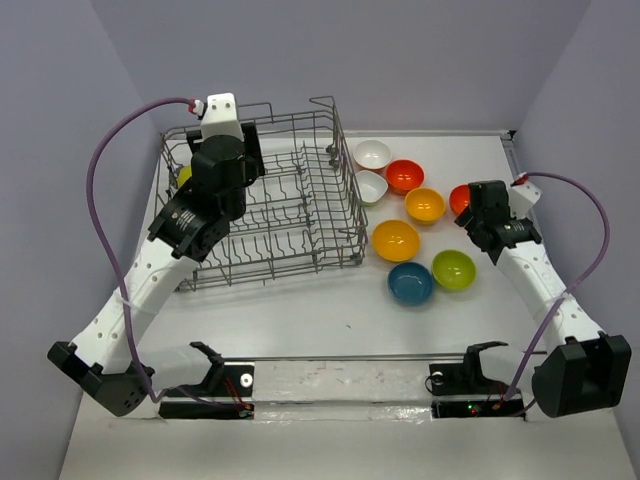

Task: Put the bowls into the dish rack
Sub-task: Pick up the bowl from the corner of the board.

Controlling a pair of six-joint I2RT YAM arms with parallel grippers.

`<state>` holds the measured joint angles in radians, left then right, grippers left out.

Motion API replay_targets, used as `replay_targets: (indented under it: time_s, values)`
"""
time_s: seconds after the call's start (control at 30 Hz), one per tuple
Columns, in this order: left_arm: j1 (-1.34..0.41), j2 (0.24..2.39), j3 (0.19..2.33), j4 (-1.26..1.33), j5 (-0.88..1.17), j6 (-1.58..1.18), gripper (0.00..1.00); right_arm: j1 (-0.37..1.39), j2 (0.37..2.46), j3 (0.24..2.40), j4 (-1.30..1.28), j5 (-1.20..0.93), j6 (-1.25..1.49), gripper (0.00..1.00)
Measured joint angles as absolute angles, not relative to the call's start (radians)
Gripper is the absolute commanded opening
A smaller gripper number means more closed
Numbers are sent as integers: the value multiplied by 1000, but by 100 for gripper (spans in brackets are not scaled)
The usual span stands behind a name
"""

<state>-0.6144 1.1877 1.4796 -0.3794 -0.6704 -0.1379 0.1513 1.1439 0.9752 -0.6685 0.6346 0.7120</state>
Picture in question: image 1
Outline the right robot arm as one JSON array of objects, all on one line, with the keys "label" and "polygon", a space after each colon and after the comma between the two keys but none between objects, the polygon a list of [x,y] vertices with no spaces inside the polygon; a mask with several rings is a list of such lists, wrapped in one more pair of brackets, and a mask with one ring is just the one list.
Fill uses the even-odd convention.
[{"label": "right robot arm", "polygon": [[610,239],[605,237],[596,259],[565,284],[527,216],[541,197],[530,179],[523,174],[511,184],[470,183],[469,204],[455,220],[509,280],[537,325],[525,351],[501,341],[468,347],[460,379],[473,392],[501,382],[505,400],[527,393],[550,418],[613,408],[621,401],[632,348],[624,336],[606,333],[574,296],[599,266]]}]

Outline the round white bowl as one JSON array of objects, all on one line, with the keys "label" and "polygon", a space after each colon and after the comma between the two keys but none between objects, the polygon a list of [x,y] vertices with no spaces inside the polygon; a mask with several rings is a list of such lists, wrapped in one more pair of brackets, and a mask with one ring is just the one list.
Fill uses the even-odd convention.
[{"label": "round white bowl", "polygon": [[360,142],[353,152],[356,164],[366,170],[383,170],[392,160],[389,147],[378,140],[364,140]]}]

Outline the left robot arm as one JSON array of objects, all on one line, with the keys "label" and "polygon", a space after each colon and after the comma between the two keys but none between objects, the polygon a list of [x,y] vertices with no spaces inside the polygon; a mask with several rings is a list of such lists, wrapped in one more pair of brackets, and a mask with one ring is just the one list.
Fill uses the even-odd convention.
[{"label": "left robot arm", "polygon": [[191,176],[151,222],[130,270],[89,325],[47,357],[89,397],[116,417],[156,392],[215,392],[225,378],[222,356],[201,341],[167,353],[140,355],[137,342],[179,286],[246,212],[246,190],[265,173],[257,127],[239,136],[203,138]]}]

